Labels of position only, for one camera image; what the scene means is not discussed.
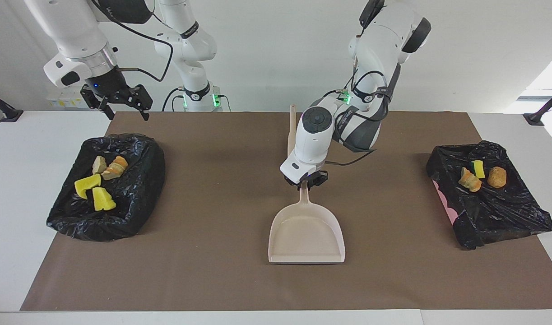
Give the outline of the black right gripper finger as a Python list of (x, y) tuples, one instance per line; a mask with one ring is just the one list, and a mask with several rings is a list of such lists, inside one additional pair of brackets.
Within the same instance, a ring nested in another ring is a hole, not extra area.
[(153, 99), (143, 85), (130, 88), (130, 107), (140, 112), (142, 119), (148, 121)]
[(81, 88), (80, 95), (89, 109), (102, 111), (109, 120), (114, 119), (115, 113), (108, 105), (108, 97), (103, 97), (100, 101), (91, 88)]

